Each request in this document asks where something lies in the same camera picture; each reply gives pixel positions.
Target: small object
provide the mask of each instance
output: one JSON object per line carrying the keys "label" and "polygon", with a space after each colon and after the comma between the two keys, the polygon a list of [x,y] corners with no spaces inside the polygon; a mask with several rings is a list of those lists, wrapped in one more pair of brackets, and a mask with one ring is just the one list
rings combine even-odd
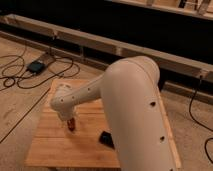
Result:
{"label": "small object", "polygon": [[45,65],[39,61],[33,61],[27,66],[27,71],[35,74],[41,73],[45,69]]}
{"label": "small object", "polygon": [[55,58],[47,53],[44,53],[27,66],[27,71],[34,74],[40,74],[53,62],[55,62]]}
{"label": "small object", "polygon": [[100,138],[99,138],[99,142],[104,144],[104,145],[107,145],[108,147],[111,147],[111,148],[115,148],[114,146],[114,143],[112,141],[112,136],[110,133],[106,132],[106,131],[103,131]]}
{"label": "small object", "polygon": [[71,132],[75,131],[75,118],[68,120],[67,126]]}

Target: black wall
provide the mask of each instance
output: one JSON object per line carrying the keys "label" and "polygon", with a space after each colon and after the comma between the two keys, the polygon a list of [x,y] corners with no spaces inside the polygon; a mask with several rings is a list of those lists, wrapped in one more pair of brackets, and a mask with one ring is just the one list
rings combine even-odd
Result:
{"label": "black wall", "polygon": [[0,9],[213,64],[213,21],[104,0],[0,0]]}

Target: screw hole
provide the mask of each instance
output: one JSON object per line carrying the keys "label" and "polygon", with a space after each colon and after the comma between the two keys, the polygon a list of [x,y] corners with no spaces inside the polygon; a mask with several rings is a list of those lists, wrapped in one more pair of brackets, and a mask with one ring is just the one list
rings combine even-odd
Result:
{"label": "screw hole", "polygon": [[150,106],[152,106],[152,107],[155,107],[155,105],[156,105],[156,102],[151,102],[150,103]]}
{"label": "screw hole", "polygon": [[162,143],[164,140],[165,140],[165,137],[164,137],[164,136],[160,137],[160,142],[161,142],[161,143]]}

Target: wooden table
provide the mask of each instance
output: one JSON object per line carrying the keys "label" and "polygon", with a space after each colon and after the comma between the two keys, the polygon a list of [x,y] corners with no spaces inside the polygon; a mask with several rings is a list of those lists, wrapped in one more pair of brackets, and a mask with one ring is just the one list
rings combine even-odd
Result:
{"label": "wooden table", "polygon": [[[57,85],[61,82],[71,83],[78,87],[86,80],[61,80],[52,83],[43,113],[38,124],[26,159],[27,166],[71,167],[71,168],[119,168],[116,153],[113,149],[98,142],[103,130],[109,131],[101,100],[77,106],[76,131],[71,133],[66,123],[62,123],[49,102]],[[163,104],[165,124],[168,129],[177,167],[180,160],[173,140],[168,118]]]}

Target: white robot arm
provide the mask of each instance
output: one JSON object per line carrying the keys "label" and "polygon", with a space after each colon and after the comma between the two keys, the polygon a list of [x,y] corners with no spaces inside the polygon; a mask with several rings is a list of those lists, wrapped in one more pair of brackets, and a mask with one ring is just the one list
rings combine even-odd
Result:
{"label": "white robot arm", "polygon": [[159,104],[159,68],[147,57],[119,60],[86,85],[58,87],[51,106],[61,120],[73,108],[102,98],[123,171],[176,171]]}

